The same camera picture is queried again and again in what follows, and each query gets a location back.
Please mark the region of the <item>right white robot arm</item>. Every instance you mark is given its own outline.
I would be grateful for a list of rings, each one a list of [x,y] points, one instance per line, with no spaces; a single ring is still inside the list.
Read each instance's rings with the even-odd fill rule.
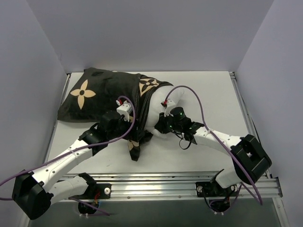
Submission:
[[[190,144],[204,145],[230,156],[233,167],[219,171],[210,183],[210,189],[215,195],[223,194],[235,184],[256,183],[272,165],[270,157],[255,136],[232,136],[208,129],[205,124],[188,118],[182,107],[173,108],[169,114],[160,113],[155,129],[162,134],[173,133]]]

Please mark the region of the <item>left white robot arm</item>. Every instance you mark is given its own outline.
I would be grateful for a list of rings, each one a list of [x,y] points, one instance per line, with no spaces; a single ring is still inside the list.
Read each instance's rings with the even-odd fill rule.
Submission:
[[[61,177],[81,162],[95,156],[108,144],[125,137],[133,128],[135,117],[126,112],[110,111],[100,122],[84,131],[64,152],[33,170],[20,172],[14,183],[13,201],[30,220],[42,216],[51,205],[73,196],[95,198],[100,192],[87,173],[61,181]]]

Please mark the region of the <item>white pillow insert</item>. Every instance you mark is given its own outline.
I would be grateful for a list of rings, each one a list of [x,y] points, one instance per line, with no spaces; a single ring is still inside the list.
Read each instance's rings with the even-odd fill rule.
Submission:
[[[160,113],[165,111],[165,108],[161,103],[165,100],[167,94],[174,88],[174,86],[162,86],[155,90],[152,94],[149,104],[149,111],[145,124],[145,130],[152,133],[154,136],[162,139],[166,139],[167,135],[160,133],[154,128],[159,120]]]

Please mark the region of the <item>black pillowcase with beige flowers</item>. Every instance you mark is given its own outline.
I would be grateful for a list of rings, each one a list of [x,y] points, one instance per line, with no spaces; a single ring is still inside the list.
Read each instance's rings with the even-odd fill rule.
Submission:
[[[99,122],[106,112],[116,110],[119,96],[128,97],[134,105],[136,118],[126,139],[131,159],[137,161],[140,144],[152,138],[147,131],[152,95],[162,87],[172,88],[173,85],[140,73],[88,68],[60,106],[57,119],[72,123]]]

